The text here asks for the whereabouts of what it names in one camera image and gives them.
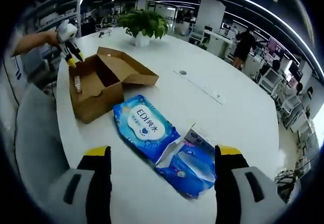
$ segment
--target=ceiling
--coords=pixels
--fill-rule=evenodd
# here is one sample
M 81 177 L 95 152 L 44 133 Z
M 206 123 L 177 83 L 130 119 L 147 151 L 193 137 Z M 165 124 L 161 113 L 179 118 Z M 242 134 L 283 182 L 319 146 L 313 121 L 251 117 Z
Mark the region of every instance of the ceiling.
M 82 6 L 102 6 L 111 1 L 112 0 L 84 0 Z M 114 2 L 125 1 L 130 0 L 115 0 Z M 200 0 L 167 1 L 184 1 L 199 4 Z M 268 37 L 270 34 L 280 41 L 291 53 L 302 56 L 304 59 L 309 61 L 319 75 L 320 81 L 324 82 L 322 73 L 324 62 L 322 61 L 321 52 L 322 35 L 317 29 L 317 24 L 319 24 L 319 12 L 314 8 L 315 0 L 278 0 L 278 2 L 274 2 L 273 0 L 250 0 L 261 5 L 270 12 L 276 14 L 280 19 L 284 20 L 300 36 L 300 38 L 305 41 L 311 52 L 307 49 L 305 44 L 296 37 L 294 32 L 263 9 L 244 0 L 221 1 L 226 6 L 226 12 L 240 17 L 234 17 L 226 13 L 224 15 L 225 19 L 234 19 L 245 25 L 249 25 L 246 21 L 255 24 L 257 27 L 266 31 L 266 33 L 260 31 L 263 36 Z

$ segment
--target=shelf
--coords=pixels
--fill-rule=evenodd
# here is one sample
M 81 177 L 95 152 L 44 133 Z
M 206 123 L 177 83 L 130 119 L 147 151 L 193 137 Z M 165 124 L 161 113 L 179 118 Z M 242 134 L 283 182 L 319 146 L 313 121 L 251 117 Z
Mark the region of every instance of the shelf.
M 55 21 L 52 21 L 51 23 L 49 23 L 49 24 L 43 26 L 42 28 L 38 29 L 36 31 L 36 33 L 39 33 L 39 32 L 45 31 L 45 30 L 49 30 L 50 28 L 53 28 L 54 26 L 61 23 L 63 20 L 71 19 L 71 18 L 74 18 L 74 17 L 76 17 L 76 13 L 70 13 L 70 14 L 64 15 L 64 17 L 58 18 Z
M 38 12 L 40 12 L 43 9 L 46 9 L 50 6 L 56 5 L 58 3 L 64 4 L 64 3 L 68 3 L 71 0 L 47 0 L 46 2 L 38 5 L 36 8 L 26 12 L 25 14 L 22 15 L 21 19 L 29 19 L 33 16 L 36 16 Z

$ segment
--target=floor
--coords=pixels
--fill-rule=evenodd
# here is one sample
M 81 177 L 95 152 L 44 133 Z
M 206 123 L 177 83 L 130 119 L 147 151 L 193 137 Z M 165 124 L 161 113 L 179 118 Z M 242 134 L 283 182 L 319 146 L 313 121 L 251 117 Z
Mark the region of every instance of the floor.
M 170 30 L 168 35 L 188 42 L 189 36 L 182 36 L 174 32 L 175 22 L 169 20 Z M 295 169 L 295 163 L 298 160 L 297 157 L 297 133 L 292 133 L 290 129 L 285 129 L 283 124 L 279 124 L 279 159 L 277 162 L 277 172 L 284 169 Z

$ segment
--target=white table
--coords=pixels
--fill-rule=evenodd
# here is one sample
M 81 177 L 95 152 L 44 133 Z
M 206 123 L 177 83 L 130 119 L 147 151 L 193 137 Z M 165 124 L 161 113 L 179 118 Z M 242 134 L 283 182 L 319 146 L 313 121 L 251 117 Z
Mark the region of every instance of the white table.
M 98 46 L 121 50 L 160 76 L 156 86 L 126 91 L 125 99 L 144 95 L 184 136 L 197 123 L 216 143 L 237 147 L 251 166 L 276 175 L 278 125 L 273 100 L 244 74 L 214 55 L 166 35 L 143 48 L 120 28 L 111 36 L 98 33 L 78 39 L 85 57 Z M 186 76 L 174 71 L 185 70 Z M 186 80 L 213 87 L 225 98 L 219 104 Z M 212 188 L 198 200 L 183 198 L 119 138 L 112 112 L 90 124 L 78 122 L 72 110 L 68 66 L 62 61 L 57 84 L 57 116 L 61 140 L 71 167 L 87 149 L 110 145 L 112 223 L 215 223 L 217 203 Z

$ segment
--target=wet wipes packet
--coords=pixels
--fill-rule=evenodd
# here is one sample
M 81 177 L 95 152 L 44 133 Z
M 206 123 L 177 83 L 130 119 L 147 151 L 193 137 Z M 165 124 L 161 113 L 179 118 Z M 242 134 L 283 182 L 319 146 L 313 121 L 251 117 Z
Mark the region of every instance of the wet wipes packet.
M 113 112 L 119 133 L 153 163 L 180 137 L 175 127 L 142 95 L 115 105 Z
M 175 151 L 176 154 L 162 159 L 155 170 L 177 191 L 198 198 L 203 191 L 214 186 L 216 174 L 212 157 L 186 140 L 182 140 Z

